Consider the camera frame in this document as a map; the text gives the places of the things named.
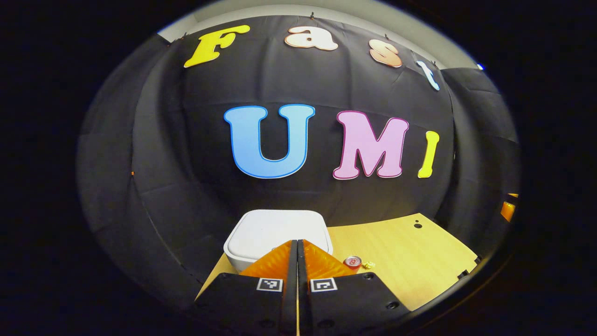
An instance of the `white box lid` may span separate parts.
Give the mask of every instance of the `white box lid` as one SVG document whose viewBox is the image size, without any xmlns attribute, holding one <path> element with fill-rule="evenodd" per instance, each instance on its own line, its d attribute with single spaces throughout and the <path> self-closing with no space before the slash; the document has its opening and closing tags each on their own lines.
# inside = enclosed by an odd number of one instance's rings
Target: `white box lid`
<svg viewBox="0 0 597 336">
<path fill-rule="evenodd" d="M 293 239 L 306 239 L 332 254 L 324 218 L 310 210 L 252 210 L 238 222 L 224 243 L 226 255 L 254 262 Z"/>
</svg>

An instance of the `small gold object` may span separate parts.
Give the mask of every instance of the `small gold object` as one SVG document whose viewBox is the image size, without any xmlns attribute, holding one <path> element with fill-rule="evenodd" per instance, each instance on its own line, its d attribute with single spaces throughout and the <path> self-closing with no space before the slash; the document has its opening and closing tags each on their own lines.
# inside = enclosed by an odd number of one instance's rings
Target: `small gold object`
<svg viewBox="0 0 597 336">
<path fill-rule="evenodd" d="M 375 263 L 371 261 L 367 261 L 365 264 L 363 264 L 363 268 L 366 270 L 370 270 L 373 267 L 375 267 Z"/>
</svg>

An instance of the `yellow letter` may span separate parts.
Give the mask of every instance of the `yellow letter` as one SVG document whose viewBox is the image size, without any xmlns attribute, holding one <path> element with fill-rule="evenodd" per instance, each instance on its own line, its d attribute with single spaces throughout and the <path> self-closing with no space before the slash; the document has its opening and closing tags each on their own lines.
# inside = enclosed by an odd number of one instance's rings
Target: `yellow letter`
<svg viewBox="0 0 597 336">
<path fill-rule="evenodd" d="M 418 178 L 425 179 L 431 176 L 433 172 L 433 158 L 435 158 L 435 149 L 439 142 L 439 134 L 434 131 L 425 133 L 427 138 L 427 151 L 425 152 L 425 159 L 423 160 L 423 167 L 418 171 Z"/>
<path fill-rule="evenodd" d="M 217 32 L 208 33 L 201 36 L 199 39 L 201 42 L 197 46 L 193 57 L 191 57 L 188 61 L 184 63 L 184 67 L 188 68 L 193 65 L 197 65 L 200 63 L 209 62 L 210 60 L 214 60 L 218 58 L 220 55 L 219 52 L 214 51 L 214 48 L 219 44 L 220 48 L 224 49 L 229 47 L 232 42 L 234 42 L 234 37 L 236 37 L 235 33 L 246 33 L 250 29 L 247 25 L 232 27 L 228 29 L 218 30 Z"/>
<path fill-rule="evenodd" d="M 402 60 L 398 57 L 398 49 L 389 43 L 385 43 L 378 39 L 369 41 L 371 48 L 369 53 L 374 60 L 398 68 L 402 65 Z"/>
<path fill-rule="evenodd" d="M 295 48 L 315 47 L 321 50 L 334 50 L 338 47 L 332 40 L 329 31 L 318 27 L 294 27 L 288 30 L 292 35 L 286 36 L 284 42 Z"/>
</svg>

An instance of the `red can top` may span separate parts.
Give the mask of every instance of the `red can top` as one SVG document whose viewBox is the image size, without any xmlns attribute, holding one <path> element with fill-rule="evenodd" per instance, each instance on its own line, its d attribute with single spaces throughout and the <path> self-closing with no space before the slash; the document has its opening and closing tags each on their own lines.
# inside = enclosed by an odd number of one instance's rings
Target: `red can top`
<svg viewBox="0 0 597 336">
<path fill-rule="evenodd" d="M 356 270 L 361 266 L 361 259 L 356 255 L 351 255 L 344 260 L 344 265 L 348 266 L 352 270 Z"/>
</svg>

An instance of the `black fabric backdrop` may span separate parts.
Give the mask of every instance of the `black fabric backdrop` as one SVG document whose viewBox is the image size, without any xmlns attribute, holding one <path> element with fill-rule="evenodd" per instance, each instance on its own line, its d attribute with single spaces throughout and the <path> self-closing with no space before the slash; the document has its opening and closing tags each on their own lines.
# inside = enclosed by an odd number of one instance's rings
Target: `black fabric backdrop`
<svg viewBox="0 0 597 336">
<path fill-rule="evenodd" d="M 217 59 L 183 67 L 195 51 L 199 36 L 243 24 L 251 30 L 237 34 L 234 43 L 220 50 Z M 338 49 L 285 45 L 288 28 L 301 25 L 330 31 Z M 439 223 L 447 225 L 475 252 L 483 244 L 492 249 L 489 243 L 496 239 L 488 239 L 488 233 L 501 236 L 507 223 L 499 223 L 494 232 L 495 224 L 479 221 L 499 211 L 500 195 L 517 190 L 502 190 L 500 187 L 509 186 L 500 185 L 502 175 L 498 173 L 482 181 L 489 183 L 489 192 L 478 189 L 472 197 L 460 181 L 476 181 L 476 177 L 469 174 L 459 178 L 461 170 L 452 170 L 454 123 L 458 140 L 468 137 L 459 134 L 459 123 L 464 123 L 465 129 L 484 126 L 472 126 L 466 117 L 457 118 L 457 113 L 483 115 L 484 102 L 454 103 L 443 72 L 394 42 L 390 43 L 399 50 L 402 67 L 395 69 L 375 62 L 368 51 L 368 41 L 373 38 L 384 40 L 330 20 L 270 16 L 214 26 L 171 45 L 154 36 L 139 47 L 98 93 L 79 144 L 78 181 L 84 210 L 91 230 L 113 260 L 163 302 L 185 309 L 192 304 L 200 284 L 221 255 L 227 235 L 245 212 L 315 210 L 328 226 L 417 212 L 434 218 L 448 192 L 451 176 L 449 195 L 456 202 L 453 206 L 467 207 L 444 210 Z M 431 88 L 422 69 L 416 66 L 417 60 L 433 70 L 440 91 Z M 469 75 L 469 80 L 487 81 L 481 71 L 466 71 L 471 72 L 476 75 Z M 461 91 L 454 90 L 452 96 L 470 99 Z M 494 103 L 499 101 L 499 95 L 492 98 Z M 304 166 L 282 179 L 256 179 L 242 173 L 232 158 L 224 112 L 243 105 L 265 107 L 269 115 L 261 121 L 262 151 L 266 157 L 281 158 L 287 151 L 287 125 L 277 112 L 289 103 L 316 109 L 309 120 Z M 498 111 L 492 115 L 507 115 L 503 103 L 492 106 L 492 111 Z M 409 122 L 400 177 L 383 179 L 373 174 L 368 178 L 362 172 L 349 181 L 332 177 L 340 163 L 343 139 L 336 115 L 344 110 L 366 113 L 376 135 L 390 117 Z M 439 133 L 440 141 L 433 175 L 419 179 L 417 172 L 423 162 L 428 130 Z M 484 139 L 471 137 L 467 143 Z M 470 148 L 471 162 L 487 162 L 473 165 L 474 171 L 495 170 L 494 165 L 501 164 L 480 157 L 479 151 L 484 148 Z M 460 149 L 468 150 L 457 146 L 457 151 Z M 443 209 L 451 207 L 445 204 Z M 471 218 L 467 216 L 470 209 L 482 215 Z M 494 231 L 479 229 L 480 225 L 493 225 Z"/>
</svg>

